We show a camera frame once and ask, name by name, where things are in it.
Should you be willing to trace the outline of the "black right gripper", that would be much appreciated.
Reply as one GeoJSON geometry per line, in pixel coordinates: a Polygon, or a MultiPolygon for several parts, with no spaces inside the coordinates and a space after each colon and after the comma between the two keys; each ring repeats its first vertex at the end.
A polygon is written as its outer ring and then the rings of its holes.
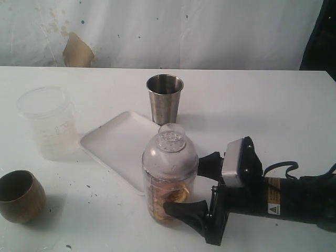
{"type": "MultiPolygon", "coordinates": [[[[222,180],[224,159],[219,152],[199,158],[197,175],[211,180],[222,180]]],[[[219,182],[212,187],[208,211],[206,200],[192,203],[166,202],[165,213],[205,236],[208,244],[219,246],[230,213],[265,217],[267,215],[267,187],[263,182],[230,188],[219,182]]]]}

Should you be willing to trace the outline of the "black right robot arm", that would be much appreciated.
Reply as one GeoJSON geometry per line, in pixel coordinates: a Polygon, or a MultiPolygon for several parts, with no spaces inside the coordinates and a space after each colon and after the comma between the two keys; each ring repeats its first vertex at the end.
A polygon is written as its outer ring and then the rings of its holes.
{"type": "Polygon", "coordinates": [[[198,175],[216,180],[211,203],[166,202],[165,213],[219,246],[230,213],[315,224],[335,231],[335,166],[319,176],[294,178],[294,161],[265,170],[255,154],[230,157],[218,152],[199,160],[198,175]]]}

